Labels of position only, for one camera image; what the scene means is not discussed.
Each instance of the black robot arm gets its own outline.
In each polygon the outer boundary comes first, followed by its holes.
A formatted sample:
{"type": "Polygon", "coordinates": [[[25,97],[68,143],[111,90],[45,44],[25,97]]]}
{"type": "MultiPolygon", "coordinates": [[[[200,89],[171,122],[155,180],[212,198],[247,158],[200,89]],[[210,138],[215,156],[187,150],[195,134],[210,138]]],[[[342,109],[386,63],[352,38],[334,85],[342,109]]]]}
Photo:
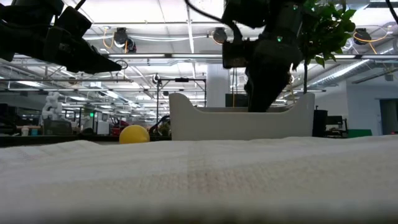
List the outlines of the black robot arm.
{"type": "Polygon", "coordinates": [[[120,65],[101,56],[83,39],[91,22],[72,7],[63,13],[62,9],[61,0],[14,0],[10,6],[0,4],[0,58],[11,61],[19,53],[63,65],[71,72],[121,70],[120,65]],[[52,26],[54,16],[57,19],[52,26]]]}
{"type": "Polygon", "coordinates": [[[279,96],[291,78],[290,67],[302,61],[297,36],[302,25],[305,0],[229,0],[221,19],[196,12],[224,24],[240,22],[251,28],[264,27],[255,41],[242,40],[236,25],[234,41],[223,43],[224,68],[246,67],[249,111],[265,112],[279,96]]]}

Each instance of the pillar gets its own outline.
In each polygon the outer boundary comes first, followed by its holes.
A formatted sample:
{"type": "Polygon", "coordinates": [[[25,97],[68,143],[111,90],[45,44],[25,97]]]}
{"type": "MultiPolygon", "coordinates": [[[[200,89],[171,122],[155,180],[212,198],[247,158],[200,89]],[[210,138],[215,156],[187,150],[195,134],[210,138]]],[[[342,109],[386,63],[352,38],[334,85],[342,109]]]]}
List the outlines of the pillar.
{"type": "Polygon", "coordinates": [[[221,64],[207,65],[207,107],[225,107],[229,90],[229,70],[221,64]]]}

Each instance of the yellow ball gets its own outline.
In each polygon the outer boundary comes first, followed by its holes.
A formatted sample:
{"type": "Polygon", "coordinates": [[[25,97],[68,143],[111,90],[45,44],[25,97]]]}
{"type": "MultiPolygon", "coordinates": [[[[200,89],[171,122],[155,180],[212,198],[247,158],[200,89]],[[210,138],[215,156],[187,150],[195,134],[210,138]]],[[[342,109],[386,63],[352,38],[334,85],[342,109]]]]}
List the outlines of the yellow ball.
{"type": "Polygon", "coordinates": [[[148,131],[139,125],[130,125],[123,129],[119,136],[120,144],[149,142],[148,131]]]}

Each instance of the white cloth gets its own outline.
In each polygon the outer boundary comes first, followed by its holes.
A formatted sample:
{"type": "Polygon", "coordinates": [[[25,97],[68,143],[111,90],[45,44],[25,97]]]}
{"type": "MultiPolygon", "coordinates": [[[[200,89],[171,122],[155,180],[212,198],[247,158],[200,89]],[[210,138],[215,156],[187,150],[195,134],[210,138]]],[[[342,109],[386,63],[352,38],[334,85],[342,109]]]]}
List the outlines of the white cloth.
{"type": "Polygon", "coordinates": [[[0,149],[0,218],[112,205],[184,204],[175,207],[197,206],[195,212],[237,206],[240,214],[259,204],[304,209],[346,202],[398,202],[398,136],[0,149]]]}

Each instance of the white robot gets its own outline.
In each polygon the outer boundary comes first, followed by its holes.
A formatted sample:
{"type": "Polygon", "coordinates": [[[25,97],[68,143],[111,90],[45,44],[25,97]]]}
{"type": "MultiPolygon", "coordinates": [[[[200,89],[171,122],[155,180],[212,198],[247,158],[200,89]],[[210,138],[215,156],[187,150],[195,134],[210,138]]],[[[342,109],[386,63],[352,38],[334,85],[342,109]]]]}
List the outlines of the white robot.
{"type": "Polygon", "coordinates": [[[43,121],[45,119],[51,119],[52,121],[69,121],[62,114],[62,103],[58,102],[60,94],[59,92],[49,92],[49,95],[45,98],[46,103],[42,110],[42,120],[41,125],[43,125],[43,121]]]}

